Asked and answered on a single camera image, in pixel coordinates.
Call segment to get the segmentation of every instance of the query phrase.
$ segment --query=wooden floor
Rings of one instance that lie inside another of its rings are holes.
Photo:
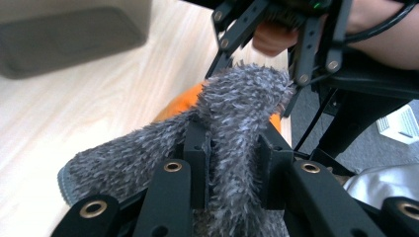
[[[153,0],[146,45],[25,80],[0,76],[0,236],[49,236],[69,207],[56,174],[74,155],[149,124],[202,81],[216,53],[211,11]],[[251,47],[245,63],[284,68]],[[291,142],[291,126],[283,120]]]

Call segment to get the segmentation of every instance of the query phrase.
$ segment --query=gray fur fabric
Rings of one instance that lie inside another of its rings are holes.
[[[95,194],[125,200],[145,189],[156,164],[169,159],[197,115],[214,147],[207,210],[194,213],[195,236],[284,236],[280,211],[265,210],[254,152],[258,135],[294,93],[286,71],[241,65],[211,77],[194,108],[78,153],[59,172],[65,200]]]

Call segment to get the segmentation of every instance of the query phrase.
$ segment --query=metal screw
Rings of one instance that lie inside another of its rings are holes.
[[[337,61],[331,61],[327,65],[327,68],[329,68],[329,70],[335,70],[336,67],[338,67],[338,66],[339,66],[339,62],[337,62]]]
[[[226,47],[228,47],[228,43],[229,43],[228,39],[223,39],[223,40],[221,41],[221,47],[222,47],[222,48],[226,48]]]
[[[301,83],[301,84],[303,84],[307,81],[308,81],[308,75],[307,74],[302,74],[298,79],[298,82]]]
[[[213,19],[218,22],[219,20],[221,20],[222,17],[222,12],[217,11],[214,15],[213,15]]]

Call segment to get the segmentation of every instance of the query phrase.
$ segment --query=black cable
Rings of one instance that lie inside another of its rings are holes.
[[[366,31],[346,36],[345,43],[353,43],[375,37],[399,23],[416,6],[418,0],[410,0],[394,16]]]
[[[321,114],[323,113],[324,109],[326,109],[327,104],[329,104],[332,97],[337,92],[336,88],[330,89],[329,93],[327,94],[324,101],[321,103],[320,108],[318,109],[317,113],[315,114],[313,120],[311,121],[310,125],[308,126],[307,130],[305,131],[302,138],[299,140],[296,147],[293,149],[294,151],[298,151],[299,148],[302,146],[302,144],[305,142],[305,140],[308,138],[308,136],[311,134],[311,131],[314,129],[314,126],[317,124],[318,119],[320,119]]]

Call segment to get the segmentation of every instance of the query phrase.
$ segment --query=orange fabric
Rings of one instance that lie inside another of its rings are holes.
[[[172,116],[178,115],[183,111],[188,110],[191,106],[194,106],[198,101],[198,95],[203,90],[203,84],[200,83],[188,91],[182,93],[180,96],[175,98],[172,102],[167,105],[166,108],[161,111],[154,121],[160,121],[168,119]],[[271,123],[274,125],[278,132],[281,132],[281,119],[277,114],[271,115]]]

